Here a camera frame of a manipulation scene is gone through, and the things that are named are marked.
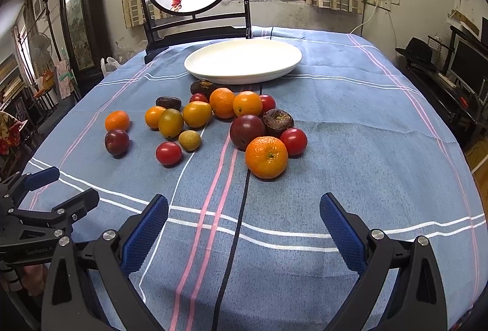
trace oval plate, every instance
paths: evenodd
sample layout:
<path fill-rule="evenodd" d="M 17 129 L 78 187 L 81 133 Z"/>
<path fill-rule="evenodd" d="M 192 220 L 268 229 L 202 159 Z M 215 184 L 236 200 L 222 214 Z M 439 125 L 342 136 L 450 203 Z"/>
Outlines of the oval plate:
<path fill-rule="evenodd" d="M 190 54 L 186 70 L 217 84 L 252 84 L 291 72 L 302 59 L 293 45 L 269 39 L 235 39 L 208 45 Z"/>

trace white plastic bag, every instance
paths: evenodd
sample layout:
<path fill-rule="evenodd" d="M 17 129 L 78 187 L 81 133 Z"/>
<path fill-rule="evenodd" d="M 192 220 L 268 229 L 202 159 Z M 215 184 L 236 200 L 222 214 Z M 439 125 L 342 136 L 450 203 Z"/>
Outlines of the white plastic bag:
<path fill-rule="evenodd" d="M 100 60 L 100 66 L 102 67 L 103 77 L 105 78 L 108 74 L 111 74 L 119 68 L 120 64 L 113 57 L 107 57 L 107 63 L 105 63 L 105 60 L 102 58 Z"/>

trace small yellow fruit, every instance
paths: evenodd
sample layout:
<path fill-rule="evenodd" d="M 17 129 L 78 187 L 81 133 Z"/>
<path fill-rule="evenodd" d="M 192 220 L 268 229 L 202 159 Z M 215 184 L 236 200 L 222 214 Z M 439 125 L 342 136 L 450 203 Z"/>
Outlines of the small yellow fruit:
<path fill-rule="evenodd" d="M 200 146 L 202 139 L 196 131 L 187 130 L 180 134 L 178 142 L 185 151 L 191 152 Z"/>
<path fill-rule="evenodd" d="M 158 128 L 166 138 L 175 138 L 183 130 L 183 116 L 177 109 L 165 110 L 159 118 Z"/>
<path fill-rule="evenodd" d="M 151 107 L 146 111 L 146 115 L 144 119 L 146 121 L 146 125 L 148 125 L 151 129 L 157 129 L 159 118 L 161 114 L 166 110 L 166 108 L 159 107 L 158 105 L 155 107 Z"/>
<path fill-rule="evenodd" d="M 202 127 L 211 117 L 212 107 L 203 101 L 192 101 L 183 109 L 183 119 L 192 129 Z"/>

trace blue gripper pad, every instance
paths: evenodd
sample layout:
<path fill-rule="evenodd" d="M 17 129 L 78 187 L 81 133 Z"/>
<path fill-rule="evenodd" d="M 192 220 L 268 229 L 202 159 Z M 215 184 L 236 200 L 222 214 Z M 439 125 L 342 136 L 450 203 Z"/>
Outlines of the blue gripper pad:
<path fill-rule="evenodd" d="M 127 238 L 121 250 L 120 263 L 120 269 L 126 276 L 141 268 L 147 253 L 168 219 L 168 211 L 167 199 L 160 196 Z"/>
<path fill-rule="evenodd" d="M 366 270 L 364 244 L 327 194 L 320 200 L 320 217 L 347 267 L 361 276 Z"/>
<path fill-rule="evenodd" d="M 29 191 L 38 190 L 49 183 L 57 181 L 59 178 L 58 168 L 52 166 L 46 170 L 38 171 L 37 173 L 26 176 L 24 180 L 24 187 Z"/>

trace bolt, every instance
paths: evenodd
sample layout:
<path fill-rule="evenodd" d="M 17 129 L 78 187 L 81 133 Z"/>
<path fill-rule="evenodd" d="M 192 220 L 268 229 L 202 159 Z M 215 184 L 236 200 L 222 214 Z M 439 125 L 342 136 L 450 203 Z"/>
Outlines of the bolt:
<path fill-rule="evenodd" d="M 68 236 L 63 236 L 59 240 L 59 245 L 60 246 L 66 246 L 69 243 L 69 237 Z"/>
<path fill-rule="evenodd" d="M 116 236 L 116 233 L 114 230 L 107 230 L 103 233 L 103 238 L 105 240 L 112 240 Z"/>
<path fill-rule="evenodd" d="M 376 240 L 381 240 L 382 238 L 385 237 L 385 234 L 383 233 L 382 230 L 374 229 L 371 231 L 371 236 L 373 236 L 373 238 Z"/>
<path fill-rule="evenodd" d="M 420 244 L 421 246 L 427 246 L 427 245 L 429 244 L 429 240 L 428 240 L 428 238 L 426 238 L 425 236 L 419 236 L 419 237 L 417 238 L 417 241 L 419 242 L 419 244 Z"/>

